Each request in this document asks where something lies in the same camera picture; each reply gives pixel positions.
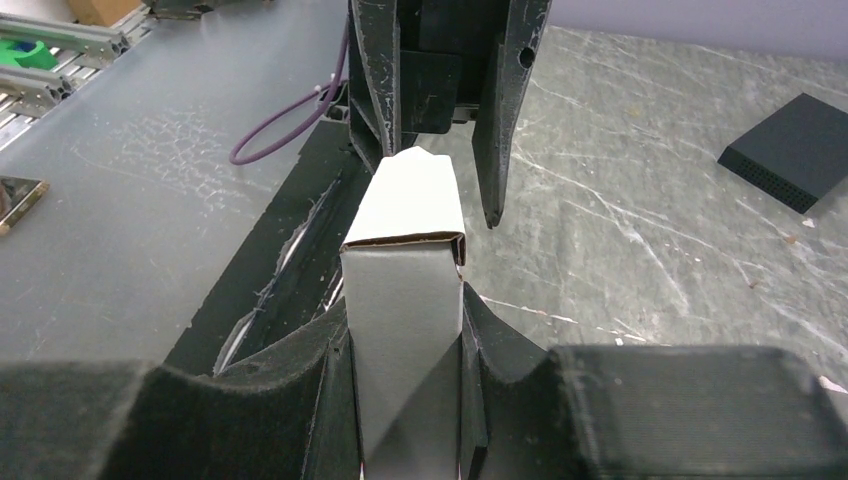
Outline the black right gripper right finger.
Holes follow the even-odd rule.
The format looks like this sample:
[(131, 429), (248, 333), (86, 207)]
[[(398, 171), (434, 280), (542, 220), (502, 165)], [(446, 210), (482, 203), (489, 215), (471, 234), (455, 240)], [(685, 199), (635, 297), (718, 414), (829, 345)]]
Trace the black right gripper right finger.
[(464, 479), (843, 479), (847, 426), (797, 355), (543, 349), (463, 288)]

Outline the white cardboard box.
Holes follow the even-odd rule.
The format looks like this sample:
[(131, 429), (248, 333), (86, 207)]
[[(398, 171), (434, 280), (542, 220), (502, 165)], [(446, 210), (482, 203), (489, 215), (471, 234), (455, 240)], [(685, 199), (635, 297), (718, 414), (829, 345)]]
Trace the white cardboard box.
[(457, 478), (465, 230), (451, 159), (384, 158), (340, 258), (365, 477)]

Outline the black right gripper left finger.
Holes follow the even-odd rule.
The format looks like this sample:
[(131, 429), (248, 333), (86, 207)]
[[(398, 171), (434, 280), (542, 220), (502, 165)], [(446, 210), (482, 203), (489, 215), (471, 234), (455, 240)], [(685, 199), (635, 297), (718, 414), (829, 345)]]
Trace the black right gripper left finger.
[(146, 361), (1, 368), (5, 479), (356, 479), (345, 305), (214, 377)]

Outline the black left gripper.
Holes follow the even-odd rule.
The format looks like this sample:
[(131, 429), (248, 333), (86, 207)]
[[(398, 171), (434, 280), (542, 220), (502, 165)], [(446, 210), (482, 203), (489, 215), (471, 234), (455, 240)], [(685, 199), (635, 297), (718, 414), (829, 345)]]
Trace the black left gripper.
[(402, 149), (402, 131), (444, 134), (477, 117), (481, 203), (487, 227), (497, 227), (550, 8), (550, 0), (350, 1), (350, 139), (367, 168)]

